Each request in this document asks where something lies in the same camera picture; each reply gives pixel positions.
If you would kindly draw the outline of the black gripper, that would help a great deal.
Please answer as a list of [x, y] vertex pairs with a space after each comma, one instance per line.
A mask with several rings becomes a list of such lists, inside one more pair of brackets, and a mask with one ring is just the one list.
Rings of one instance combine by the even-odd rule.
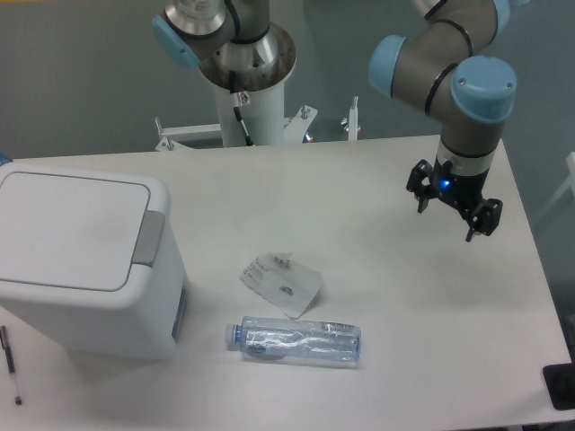
[[436, 160], [431, 166], [421, 159], [411, 169], [406, 189], [418, 201], [419, 214], [433, 198], [460, 213], [470, 213], [465, 218], [469, 226], [465, 241], [470, 242], [476, 235], [490, 236], [500, 224], [503, 203], [482, 195], [488, 172], [486, 169], [475, 175], [459, 175], [455, 174], [451, 162], [441, 164]]

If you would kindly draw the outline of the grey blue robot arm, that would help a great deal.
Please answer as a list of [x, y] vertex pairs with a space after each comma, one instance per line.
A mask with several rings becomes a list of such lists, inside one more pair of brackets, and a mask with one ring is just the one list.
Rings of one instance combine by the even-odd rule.
[[[433, 162], [420, 161], [406, 188], [424, 210], [432, 199], [454, 208], [468, 236], [490, 235], [503, 205], [482, 188], [514, 105], [517, 77], [485, 57], [506, 27], [506, 1], [419, 1], [427, 29], [415, 39], [385, 37], [367, 67], [370, 84], [441, 124]], [[295, 68], [291, 37], [266, 1], [169, 1], [152, 20], [167, 56], [197, 68], [216, 91], [227, 146], [292, 145], [284, 82]]]

